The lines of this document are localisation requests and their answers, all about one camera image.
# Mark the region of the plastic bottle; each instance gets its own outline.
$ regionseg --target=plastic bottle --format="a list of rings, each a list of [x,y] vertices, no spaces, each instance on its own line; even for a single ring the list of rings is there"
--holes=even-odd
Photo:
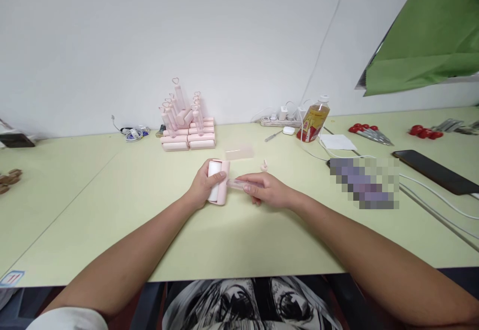
[[[328,114],[329,114],[329,96],[322,95],[319,97],[317,103],[309,107],[306,116],[303,119],[303,132],[301,128],[296,134],[298,139],[303,142],[310,143],[318,137],[319,131],[323,126]]]

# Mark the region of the person's left hand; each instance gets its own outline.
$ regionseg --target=person's left hand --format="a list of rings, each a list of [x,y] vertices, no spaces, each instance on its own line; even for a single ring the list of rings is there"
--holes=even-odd
[[[210,160],[212,159],[207,159],[206,162],[201,166],[201,168],[198,170],[198,173],[196,173],[195,178],[193,179],[193,183],[191,183],[191,187],[183,196],[189,203],[193,205],[195,210],[201,209],[205,205],[213,186],[226,177],[226,173],[223,171],[208,177],[208,166],[210,164]]]

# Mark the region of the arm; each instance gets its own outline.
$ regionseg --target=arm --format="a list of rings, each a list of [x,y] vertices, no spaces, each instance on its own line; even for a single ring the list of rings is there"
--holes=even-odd
[[[211,188],[226,176],[221,172],[208,178],[209,162],[184,196],[93,260],[43,312],[88,308],[106,319],[119,313],[148,280],[189,217],[203,207]]]
[[[264,185],[264,189],[245,187],[253,203],[263,200],[301,217],[354,280],[398,320],[418,327],[479,325],[475,298],[396,243],[270,174],[247,174],[238,179]]]

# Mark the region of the light green table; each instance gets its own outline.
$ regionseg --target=light green table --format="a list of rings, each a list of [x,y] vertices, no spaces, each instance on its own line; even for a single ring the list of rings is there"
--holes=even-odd
[[[0,171],[23,170],[0,195],[0,279],[125,142],[99,135],[49,139],[34,148],[0,149]]]
[[[354,142],[358,148],[358,153],[361,155],[367,154],[377,158],[392,158],[391,153],[393,151],[414,149],[472,182],[479,184],[479,136],[453,132],[444,133],[442,138],[431,140],[420,139],[407,133],[413,125],[420,124],[424,127],[432,127],[441,124],[448,118],[464,120],[465,124],[469,125],[479,120],[479,109],[467,107],[332,117],[327,119],[326,128],[334,134],[345,134]],[[381,145],[348,132],[349,127],[355,123],[377,125],[395,146]],[[428,185],[461,211],[479,217],[479,200],[470,195],[454,195],[402,162],[400,167],[401,173],[404,175]],[[418,193],[421,198],[439,211],[441,215],[479,236],[479,220],[469,219],[457,213],[437,196],[411,180],[401,178],[401,182],[404,182],[414,192]],[[479,251],[478,239],[445,222],[437,215],[435,216]]]
[[[151,136],[116,155],[11,267],[25,271],[18,286],[65,285],[101,252],[180,197],[209,157],[249,142],[253,159],[233,161],[231,177],[258,172],[263,159],[286,184],[385,235],[434,267],[479,266],[479,253],[400,194],[399,210],[359,210],[332,185],[325,162],[293,136],[258,124],[217,126],[217,148],[165,153]],[[326,157],[319,144],[306,145]],[[352,152],[337,151],[349,156]],[[229,190],[223,207],[207,204],[185,225],[150,281],[340,273],[344,269],[289,211],[251,204]]]

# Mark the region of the black smartphone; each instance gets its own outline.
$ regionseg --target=black smartphone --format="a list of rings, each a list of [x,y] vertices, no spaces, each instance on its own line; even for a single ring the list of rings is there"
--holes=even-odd
[[[479,193],[479,185],[429,159],[415,150],[393,153],[402,162],[456,195]]]
[[[31,148],[35,144],[22,133],[2,133],[0,134],[0,142],[8,148]]]

